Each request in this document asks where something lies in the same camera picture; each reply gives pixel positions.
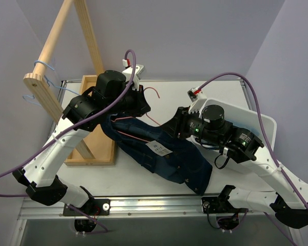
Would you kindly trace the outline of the pink wire hanger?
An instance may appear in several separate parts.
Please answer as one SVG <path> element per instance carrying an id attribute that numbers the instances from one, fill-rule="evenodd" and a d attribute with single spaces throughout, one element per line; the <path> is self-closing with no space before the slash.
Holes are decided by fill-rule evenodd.
<path id="1" fill-rule="evenodd" d="M 159 95 L 157 89 L 155 89 L 154 87 L 146 87 L 146 88 L 143 89 L 143 91 L 145 92 L 147 89 L 152 89 L 152 90 L 154 90 L 155 93 L 156 93 L 156 95 L 157 95 L 157 97 L 158 97 L 158 99 L 160 99 L 160 95 Z M 153 119 L 152 117 L 150 117 L 150 116 L 148 115 L 148 113 L 145 113 L 145 116 L 146 116 L 148 119 L 150 119 L 152 122 L 154 122 L 155 124 L 157 124 L 158 126 L 161 125 L 161 124 L 158 123 L 155 119 Z M 134 118 L 134 117 L 131 117 L 131 116 L 119 117 L 119 118 L 116 118 L 116 119 L 114 119 L 114 120 L 111 120 L 111 122 L 116 122 L 116 121 L 120 121 L 120 120 L 131 119 L 131 118 Z M 131 134 L 127 134 L 127 133 L 124 133 L 124 132 L 121 132 L 121 131 L 118 131 L 118 132 L 121 133 L 121 134 L 123 134 L 123 135 L 125 135 L 125 136 L 131 137 L 131 138 L 134 138 L 134 139 L 137 139 L 137 140 L 140 140 L 140 141 L 144 141 L 144 142 L 146 142 L 146 143 L 147 143 L 147 142 L 150 142 L 150 141 L 147 141 L 147 140 L 145 140 L 145 139 L 142 139 L 142 138 L 133 136 L 133 135 L 131 135 Z"/>

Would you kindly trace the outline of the light blue wire hanger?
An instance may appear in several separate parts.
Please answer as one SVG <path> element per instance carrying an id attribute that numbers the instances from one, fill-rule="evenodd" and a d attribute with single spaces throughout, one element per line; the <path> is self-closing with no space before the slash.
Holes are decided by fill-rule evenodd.
<path id="1" fill-rule="evenodd" d="M 23 95 L 23 99 L 29 103 L 39 105 L 49 112 L 53 110 L 61 111 L 61 106 L 56 102 L 55 95 L 51 91 L 50 85 L 56 89 L 67 90 L 75 95 L 80 95 L 74 91 L 71 91 L 65 87 L 58 87 L 54 85 L 45 75 L 42 75 L 42 72 L 45 73 L 46 68 L 54 69 L 47 63 L 36 60 L 34 62 L 34 70 L 39 68 L 39 73 L 26 73 L 23 78 L 23 82 L 26 87 L 30 90 L 32 95 Z"/>

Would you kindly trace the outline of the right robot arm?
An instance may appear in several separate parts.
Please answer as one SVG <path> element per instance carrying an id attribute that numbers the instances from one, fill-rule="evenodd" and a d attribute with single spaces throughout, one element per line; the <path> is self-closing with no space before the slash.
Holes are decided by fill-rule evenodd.
<path id="1" fill-rule="evenodd" d="M 206 106 L 201 113 L 178 107 L 161 128 L 174 138 L 196 137 L 206 149 L 215 149 L 227 161 L 250 169 L 273 188 L 270 192 L 258 192 L 228 184 L 217 198 L 219 210 L 231 213 L 248 209 L 272 214 L 294 229 L 308 225 L 308 184 L 283 165 L 275 164 L 268 148 L 254 133 L 225 120 L 221 106 Z"/>

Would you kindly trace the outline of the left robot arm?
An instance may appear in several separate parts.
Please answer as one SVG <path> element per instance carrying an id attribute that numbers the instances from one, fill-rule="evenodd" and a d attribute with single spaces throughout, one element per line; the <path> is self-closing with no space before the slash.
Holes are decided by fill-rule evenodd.
<path id="1" fill-rule="evenodd" d="M 150 111 L 140 85 L 144 70 L 142 65 L 129 66 L 123 72 L 107 70 L 97 77 L 95 86 L 70 101 L 45 150 L 13 172 L 32 200 L 46 206 L 59 201 L 71 204 L 82 215 L 93 210 L 93 196 L 84 187 L 62 181 L 57 172 L 74 148 L 108 115 L 140 117 Z"/>

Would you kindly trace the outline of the dark blue denim skirt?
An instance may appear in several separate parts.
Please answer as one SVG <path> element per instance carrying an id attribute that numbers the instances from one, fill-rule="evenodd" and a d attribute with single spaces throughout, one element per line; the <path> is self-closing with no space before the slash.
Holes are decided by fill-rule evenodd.
<path id="1" fill-rule="evenodd" d="M 190 141 L 172 138 L 161 128 L 125 114 L 108 116 L 101 128 L 151 173 L 174 183 L 184 183 L 194 193 L 204 195 L 213 167 Z"/>

